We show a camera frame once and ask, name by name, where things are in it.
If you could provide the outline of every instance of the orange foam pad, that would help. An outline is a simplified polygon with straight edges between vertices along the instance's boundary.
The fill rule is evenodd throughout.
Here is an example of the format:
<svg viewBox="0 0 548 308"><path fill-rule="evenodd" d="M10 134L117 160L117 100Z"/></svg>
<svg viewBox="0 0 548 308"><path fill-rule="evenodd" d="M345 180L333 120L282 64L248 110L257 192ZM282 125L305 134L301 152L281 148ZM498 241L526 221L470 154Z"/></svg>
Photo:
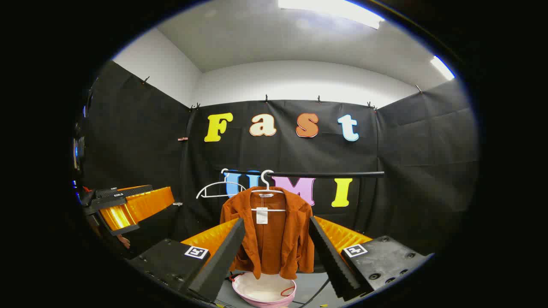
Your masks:
<svg viewBox="0 0 548 308"><path fill-rule="evenodd" d="M323 232L326 233L329 241L331 242L331 244L333 244L335 250L337 250L339 254L341 254L343 249L346 247L369 242L372 240L372 238L370 237L367 237L356 231L352 231L336 223L332 223L329 220L322 219L318 216L314 216L314 218L316 218L316 221L322 228Z"/></svg>
<svg viewBox="0 0 548 308"><path fill-rule="evenodd" d="M209 259L205 262L205 264L207 264L211 260L211 257L213 257L217 249L219 249L238 219L239 218L234 218L218 226L214 226L211 229L207 229L202 233L198 233L192 237L187 238L181 243L209 250L209 253L211 255L209 256Z"/></svg>
<svg viewBox="0 0 548 308"><path fill-rule="evenodd" d="M118 191L124 191L124 190L139 188L139 187L143 187L143 186L146 186L146 185L133 186L133 187L126 187L126 188L120 188Z"/></svg>
<svg viewBox="0 0 548 308"><path fill-rule="evenodd" d="M128 196L120 206L99 210L111 230L135 225L175 202L171 187Z"/></svg>

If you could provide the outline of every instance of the clothes rail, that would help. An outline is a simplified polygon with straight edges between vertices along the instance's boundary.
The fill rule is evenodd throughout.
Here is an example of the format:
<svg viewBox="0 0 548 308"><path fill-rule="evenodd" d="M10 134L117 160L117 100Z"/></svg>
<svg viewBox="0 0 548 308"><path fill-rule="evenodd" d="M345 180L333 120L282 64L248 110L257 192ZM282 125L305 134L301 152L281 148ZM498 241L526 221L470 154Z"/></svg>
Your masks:
<svg viewBox="0 0 548 308"><path fill-rule="evenodd" d="M227 173L261 175L260 172L228 170ZM333 173L299 173L299 172L269 172L266 176L286 176L289 178L383 178L384 171L375 172L333 172Z"/></svg>

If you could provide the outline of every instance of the pink letter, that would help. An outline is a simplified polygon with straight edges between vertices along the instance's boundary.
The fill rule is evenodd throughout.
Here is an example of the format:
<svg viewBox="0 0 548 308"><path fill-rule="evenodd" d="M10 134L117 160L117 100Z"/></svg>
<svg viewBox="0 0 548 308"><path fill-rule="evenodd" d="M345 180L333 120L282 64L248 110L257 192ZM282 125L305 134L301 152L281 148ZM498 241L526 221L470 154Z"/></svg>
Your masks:
<svg viewBox="0 0 548 308"><path fill-rule="evenodd" d="M303 198L306 203L310 206L314 205L314 200L312 199L312 188L314 187L314 180L316 178L299 178L297 184L293 186L289 178L284 178L281 176L273 176L275 186L281 187L287 191L290 191L294 194L297 194Z"/></svg>

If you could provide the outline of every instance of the orange jacket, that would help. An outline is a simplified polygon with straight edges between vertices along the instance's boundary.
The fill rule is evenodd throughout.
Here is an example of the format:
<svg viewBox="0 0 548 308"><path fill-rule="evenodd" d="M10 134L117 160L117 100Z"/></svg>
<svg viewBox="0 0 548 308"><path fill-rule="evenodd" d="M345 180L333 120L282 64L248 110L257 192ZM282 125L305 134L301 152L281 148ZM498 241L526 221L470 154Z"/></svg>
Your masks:
<svg viewBox="0 0 548 308"><path fill-rule="evenodd" d="M253 271L259 279L261 273L279 274L285 279L296 279L297 268L305 273L314 270L314 244L309 236L309 219L312 208L299 195L281 187L271 190L272 197L261 198L267 192L252 193L266 187L251 187L230 198L222 206L221 223L241 217L246 234L230 270ZM268 223L257 224L252 208L285 209L285 212L267 212Z"/></svg>

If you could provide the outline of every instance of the ceiling light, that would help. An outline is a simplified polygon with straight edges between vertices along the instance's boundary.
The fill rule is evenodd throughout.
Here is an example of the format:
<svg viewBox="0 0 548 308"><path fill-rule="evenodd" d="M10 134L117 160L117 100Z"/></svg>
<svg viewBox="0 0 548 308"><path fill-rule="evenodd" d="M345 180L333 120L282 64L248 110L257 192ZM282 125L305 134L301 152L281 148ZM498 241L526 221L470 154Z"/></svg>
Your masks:
<svg viewBox="0 0 548 308"><path fill-rule="evenodd" d="M430 60L430 63L432 63L447 80L455 78L455 75L451 73L451 71L438 57L434 56L434 58Z"/></svg>
<svg viewBox="0 0 548 308"><path fill-rule="evenodd" d="M311 10L350 19L376 30L384 19L345 0L278 0L282 9Z"/></svg>

